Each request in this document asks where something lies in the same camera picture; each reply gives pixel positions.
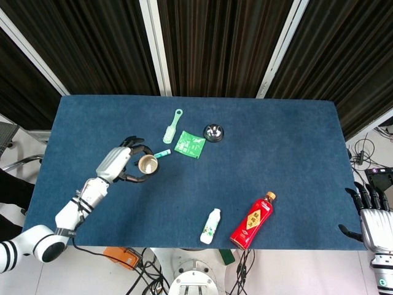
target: floor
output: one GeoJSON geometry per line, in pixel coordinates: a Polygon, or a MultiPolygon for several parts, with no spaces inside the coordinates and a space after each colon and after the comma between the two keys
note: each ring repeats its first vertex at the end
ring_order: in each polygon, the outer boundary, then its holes
{"type": "MultiPolygon", "coordinates": [[[[393,166],[392,157],[383,154],[392,150],[393,143],[375,132],[370,132],[368,138],[376,146],[373,159],[393,166]]],[[[45,151],[45,145],[22,131],[16,135],[15,143],[15,147],[4,153],[0,167],[45,151]]],[[[38,170],[39,164],[31,163],[13,174],[34,183],[38,170]]],[[[0,213],[23,224],[23,215],[14,206],[0,203],[0,213]]],[[[103,247],[86,248],[103,251],[103,247]]],[[[371,258],[366,251],[256,251],[245,289],[251,295],[377,295],[374,274],[369,268],[371,258]]],[[[234,284],[236,265],[227,267],[227,291],[234,284]]],[[[106,258],[69,247],[57,260],[45,265],[31,256],[25,257],[15,270],[0,275],[0,294],[125,294],[136,276],[106,258]]],[[[140,283],[132,294],[140,294],[143,289],[140,283]]]]}

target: red beverage bottle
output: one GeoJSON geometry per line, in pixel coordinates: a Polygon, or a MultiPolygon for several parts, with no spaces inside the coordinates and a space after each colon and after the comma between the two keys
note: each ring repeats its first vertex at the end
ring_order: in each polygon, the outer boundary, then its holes
{"type": "Polygon", "coordinates": [[[252,240],[257,234],[262,224],[273,213],[273,201],[276,195],[268,192],[263,199],[256,201],[251,207],[246,218],[243,219],[240,226],[233,232],[230,240],[242,250],[250,247],[252,240]]]}

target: small white bottle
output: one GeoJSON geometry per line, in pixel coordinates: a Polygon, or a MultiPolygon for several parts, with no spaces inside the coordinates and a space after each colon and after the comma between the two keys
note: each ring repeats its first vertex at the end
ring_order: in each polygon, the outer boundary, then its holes
{"type": "Polygon", "coordinates": [[[211,241],[213,241],[213,235],[216,232],[217,225],[219,224],[221,218],[220,212],[221,210],[215,208],[209,214],[209,218],[204,225],[204,229],[200,238],[202,243],[210,244],[211,241]]]}

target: robotic hand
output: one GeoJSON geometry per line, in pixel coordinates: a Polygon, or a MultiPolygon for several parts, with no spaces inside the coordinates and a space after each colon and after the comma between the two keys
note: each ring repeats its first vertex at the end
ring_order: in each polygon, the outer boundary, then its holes
{"type": "Polygon", "coordinates": [[[14,269],[23,255],[33,254],[41,262],[56,259],[66,248],[69,238],[76,235],[77,228],[106,196],[107,188],[118,180],[140,183],[145,181],[158,168],[153,152],[141,143],[144,140],[131,136],[126,138],[119,147],[111,150],[96,169],[97,177],[88,179],[82,190],[77,191],[68,204],[56,215],[56,231],[48,227],[34,226],[16,238],[0,242],[0,273],[14,269]],[[125,166],[132,155],[144,152],[146,155],[139,161],[148,166],[145,175],[135,177],[125,173],[125,166]]]}
{"type": "Polygon", "coordinates": [[[347,237],[364,243],[375,254],[371,261],[378,291],[380,294],[393,294],[393,213],[383,191],[366,184],[367,191],[355,182],[360,195],[353,189],[346,188],[354,201],[360,216],[362,234],[350,232],[339,224],[338,227],[347,237]]]}

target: blue table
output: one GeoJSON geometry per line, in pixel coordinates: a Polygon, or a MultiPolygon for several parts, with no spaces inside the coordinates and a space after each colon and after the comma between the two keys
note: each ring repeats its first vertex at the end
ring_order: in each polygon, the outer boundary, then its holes
{"type": "MultiPolygon", "coordinates": [[[[359,231],[345,187],[353,187],[337,112],[328,101],[73,95],[61,99],[25,229],[45,224],[95,177],[105,155],[137,135],[154,152],[172,149],[160,171],[141,184],[117,182],[78,229],[77,243],[94,246],[234,248],[229,241],[255,200],[273,191],[274,214],[255,249],[362,250],[343,223],[359,231]],[[172,144],[162,142],[174,110],[183,109],[172,144]],[[193,159],[174,147],[185,130],[207,124],[225,130],[193,159]],[[209,213],[222,210],[210,246],[199,241],[209,213]]],[[[128,171],[137,173],[131,159],[128,171]]]]}

